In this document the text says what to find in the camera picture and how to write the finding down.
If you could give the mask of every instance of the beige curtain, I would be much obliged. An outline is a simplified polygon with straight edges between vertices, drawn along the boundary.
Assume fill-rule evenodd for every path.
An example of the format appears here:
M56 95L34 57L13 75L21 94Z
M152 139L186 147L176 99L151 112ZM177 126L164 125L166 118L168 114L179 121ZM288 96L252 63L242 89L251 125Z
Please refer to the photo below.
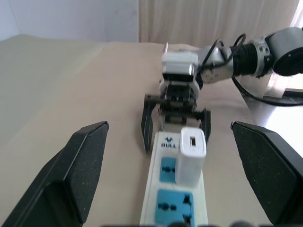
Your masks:
M140 0L140 42L233 45L290 26L299 0ZM242 77L241 84L263 96L270 76Z

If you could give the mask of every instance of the white wall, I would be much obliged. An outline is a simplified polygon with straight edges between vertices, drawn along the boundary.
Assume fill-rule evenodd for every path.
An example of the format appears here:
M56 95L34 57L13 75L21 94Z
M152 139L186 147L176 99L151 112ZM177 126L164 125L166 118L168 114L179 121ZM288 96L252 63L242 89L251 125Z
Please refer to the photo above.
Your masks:
M19 34L8 0L0 0L0 40Z
M138 0L9 0L21 33L137 42Z

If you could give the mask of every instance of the white charger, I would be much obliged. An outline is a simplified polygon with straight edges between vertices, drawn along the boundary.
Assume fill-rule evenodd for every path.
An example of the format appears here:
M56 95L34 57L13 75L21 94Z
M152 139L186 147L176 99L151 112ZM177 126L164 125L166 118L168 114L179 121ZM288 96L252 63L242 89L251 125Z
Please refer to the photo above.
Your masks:
M198 128L183 127L175 167L176 183L195 187L202 173L205 157L206 140L204 132Z

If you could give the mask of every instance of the white power strip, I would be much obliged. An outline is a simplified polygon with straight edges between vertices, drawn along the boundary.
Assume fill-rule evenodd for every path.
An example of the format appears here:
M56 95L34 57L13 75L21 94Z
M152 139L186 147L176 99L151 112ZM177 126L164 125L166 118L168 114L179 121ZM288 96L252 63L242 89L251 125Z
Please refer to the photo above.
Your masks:
M194 197L195 226L207 225L207 211L204 192L203 174L195 188L178 186L175 183L160 182L160 168L162 157L175 157L179 151L180 134L172 132L158 132L151 155L151 164L145 189L145 196L141 212L140 225L155 225L157 193L159 189L191 192Z

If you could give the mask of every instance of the usb port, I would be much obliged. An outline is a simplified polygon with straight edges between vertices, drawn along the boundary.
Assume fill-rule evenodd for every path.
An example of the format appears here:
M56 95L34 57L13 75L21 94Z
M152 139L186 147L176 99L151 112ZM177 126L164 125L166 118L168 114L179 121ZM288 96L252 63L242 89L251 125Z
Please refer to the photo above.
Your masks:
M196 138L191 136L189 139L190 139L190 145L195 147L196 146Z

